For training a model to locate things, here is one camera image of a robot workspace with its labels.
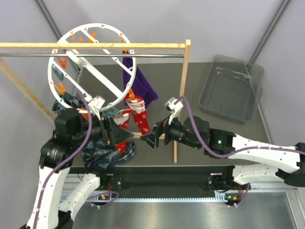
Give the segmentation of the teal clip front rim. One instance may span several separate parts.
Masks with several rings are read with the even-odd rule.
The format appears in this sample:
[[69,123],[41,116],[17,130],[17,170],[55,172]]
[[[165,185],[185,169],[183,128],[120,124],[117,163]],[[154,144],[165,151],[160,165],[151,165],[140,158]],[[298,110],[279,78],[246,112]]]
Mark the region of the teal clip front rim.
[[103,117],[107,117],[107,116],[119,116],[121,114],[120,110],[113,107],[111,109],[105,110],[102,112],[102,116]]

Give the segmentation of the orange front clip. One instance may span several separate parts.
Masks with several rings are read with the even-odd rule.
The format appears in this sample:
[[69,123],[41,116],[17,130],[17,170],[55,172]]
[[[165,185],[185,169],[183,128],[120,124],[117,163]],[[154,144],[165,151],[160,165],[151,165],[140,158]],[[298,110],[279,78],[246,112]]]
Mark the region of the orange front clip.
[[129,98],[130,99],[135,99],[135,94],[134,94],[132,89],[129,90]]

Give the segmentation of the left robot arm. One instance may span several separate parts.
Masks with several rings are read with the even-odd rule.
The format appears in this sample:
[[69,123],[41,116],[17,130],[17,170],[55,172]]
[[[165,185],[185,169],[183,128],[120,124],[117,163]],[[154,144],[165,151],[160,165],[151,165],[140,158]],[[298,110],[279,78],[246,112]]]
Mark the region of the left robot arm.
[[90,140],[101,140],[114,147],[133,137],[112,118],[85,119],[76,108],[61,111],[54,123],[52,138],[41,148],[36,199],[30,219],[22,226],[24,229],[71,229],[77,213],[92,192],[108,184],[104,172],[89,169],[62,201],[63,186],[75,156]]

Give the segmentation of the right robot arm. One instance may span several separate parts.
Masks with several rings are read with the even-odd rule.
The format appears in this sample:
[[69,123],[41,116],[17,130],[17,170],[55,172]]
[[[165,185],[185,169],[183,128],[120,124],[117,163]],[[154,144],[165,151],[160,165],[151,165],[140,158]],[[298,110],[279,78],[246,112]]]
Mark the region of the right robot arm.
[[277,146],[242,137],[233,132],[209,127],[209,122],[197,116],[181,123],[177,118],[157,122],[141,140],[152,149],[176,141],[194,149],[204,149],[209,157],[240,159],[253,162],[247,166],[228,166],[223,185],[232,189],[251,182],[283,181],[293,187],[305,186],[305,145]]

